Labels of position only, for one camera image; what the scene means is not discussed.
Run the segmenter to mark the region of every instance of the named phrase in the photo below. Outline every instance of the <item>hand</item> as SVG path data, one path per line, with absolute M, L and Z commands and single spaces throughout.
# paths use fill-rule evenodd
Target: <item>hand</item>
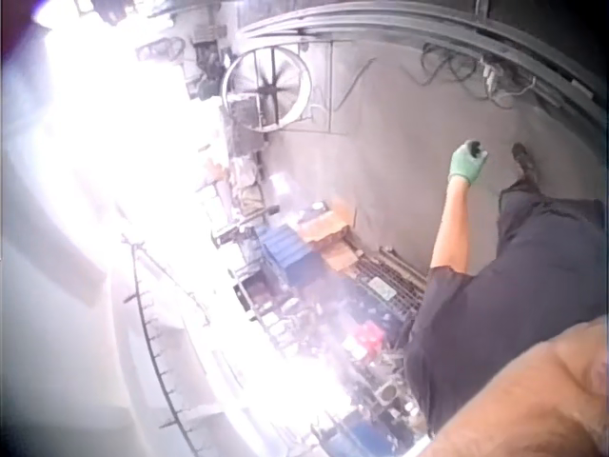
M 481 149 L 480 141 L 467 140 L 453 152 L 450 160 L 448 179 L 453 176 L 462 176 L 471 185 L 478 178 L 488 152 Z

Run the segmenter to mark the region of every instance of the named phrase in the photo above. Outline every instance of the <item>cable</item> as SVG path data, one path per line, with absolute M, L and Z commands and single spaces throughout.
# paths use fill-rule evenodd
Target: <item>cable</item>
M 374 64 L 376 61 L 377 61 L 377 58 L 372 57 L 370 60 L 368 60 L 363 65 L 363 67 L 360 68 L 360 70 L 355 75 L 355 78 L 353 78 L 353 81 L 351 81 L 351 85 L 349 86 L 349 89 L 344 93 L 344 96 L 341 99 L 341 102 L 338 104 L 338 106 L 336 108 L 330 107 L 334 112 L 338 111 L 344 105 L 344 102 L 346 102 L 347 98 L 349 98 L 349 95 L 351 95 L 351 92 L 355 89 L 355 86 L 358 84 L 358 81 L 360 80 L 360 78 L 370 68 L 370 66 L 372 64 Z
M 438 55 L 440 57 L 439 63 L 434 67 L 430 68 L 429 66 L 429 56 Z M 343 107 L 343 105 L 348 100 L 349 96 L 357 86 L 358 82 L 362 79 L 363 75 L 372 67 L 372 64 L 379 62 L 389 65 L 391 67 L 395 67 L 394 63 L 385 63 L 379 60 L 377 57 L 373 57 L 369 59 L 363 66 L 358 70 L 355 77 L 351 81 L 347 91 L 344 93 L 343 97 L 340 99 L 341 101 L 336 105 L 336 107 L 330 107 L 333 112 L 337 112 L 339 109 Z M 463 54 L 461 52 L 457 52 L 454 50 L 450 50 L 448 48 L 444 48 L 442 46 L 433 45 L 431 43 L 425 43 L 422 46 L 421 57 L 419 59 L 422 71 L 426 74 L 426 78 L 423 81 L 420 81 L 419 78 L 414 76 L 410 70 L 408 70 L 404 65 L 399 64 L 399 69 L 406 75 L 412 82 L 417 84 L 420 87 L 426 87 L 431 85 L 436 78 L 441 74 L 442 70 L 448 69 L 448 73 L 450 74 L 449 82 L 455 82 L 460 84 L 463 89 L 475 100 L 485 101 L 490 100 L 496 107 L 500 109 L 512 109 L 513 106 L 502 105 L 499 100 L 505 98 L 507 96 L 511 97 L 519 97 L 524 95 L 527 91 L 532 89 L 536 83 L 537 79 L 532 77 L 530 83 L 520 90 L 508 91 L 508 90 L 497 90 L 496 88 L 490 90 L 487 84 L 487 77 L 484 75 L 482 78 L 482 85 L 484 87 L 483 94 L 476 93 L 470 87 L 467 86 L 466 82 L 474 77 L 480 68 L 480 61 L 475 57 L 472 57 L 467 54 Z M 495 63 L 492 66 L 489 66 L 492 71 L 495 73 L 495 77 L 501 78 L 502 81 L 505 81 L 505 78 L 509 78 L 505 75 L 504 68 L 501 66 L 501 63 Z M 313 90 L 320 90 L 319 87 L 313 88 Z M 328 109 L 323 104 L 311 104 L 310 107 L 316 109 L 324 109 L 328 111 Z
M 510 92 L 507 90 L 500 90 L 498 91 L 497 95 L 491 96 L 490 94 L 488 95 L 488 98 L 491 100 L 491 102 L 493 102 L 493 104 L 495 104 L 497 107 L 501 108 L 501 109 L 512 109 L 513 107 L 506 107 L 504 105 L 502 105 L 501 103 L 499 103 L 499 100 L 505 97 L 520 97 L 521 95 L 524 95 L 526 92 L 528 92 L 530 89 L 532 89 L 535 85 L 537 84 L 537 78 L 535 76 L 533 76 L 533 78 L 531 79 L 531 83 L 524 87 L 521 90 L 515 91 L 515 92 Z

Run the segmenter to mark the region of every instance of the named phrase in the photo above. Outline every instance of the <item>wall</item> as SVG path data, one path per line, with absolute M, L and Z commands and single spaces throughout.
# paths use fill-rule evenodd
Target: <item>wall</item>
M 19 455 L 145 456 L 116 348 L 105 202 L 45 141 L 43 38 L 3 67 L 3 439 Z

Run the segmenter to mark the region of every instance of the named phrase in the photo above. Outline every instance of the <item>skin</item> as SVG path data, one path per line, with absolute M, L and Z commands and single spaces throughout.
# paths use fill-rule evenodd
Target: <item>skin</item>
M 467 271 L 469 182 L 450 179 L 431 268 Z M 423 457 L 609 455 L 606 316 L 508 364 L 440 431 Z
M 442 221 L 431 256 L 431 268 L 451 267 L 459 273 L 467 272 L 469 187 L 469 182 L 461 176 L 453 176 L 448 182 Z

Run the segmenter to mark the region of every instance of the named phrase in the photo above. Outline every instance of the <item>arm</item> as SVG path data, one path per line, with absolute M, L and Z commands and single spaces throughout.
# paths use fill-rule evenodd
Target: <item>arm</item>
M 454 176 L 448 182 L 442 221 L 431 255 L 431 268 L 451 267 L 458 273 L 467 272 L 467 192 L 469 182 Z
M 451 267 L 459 273 L 467 272 L 467 192 L 478 178 L 487 155 L 478 141 L 467 141 L 453 153 L 431 268 Z

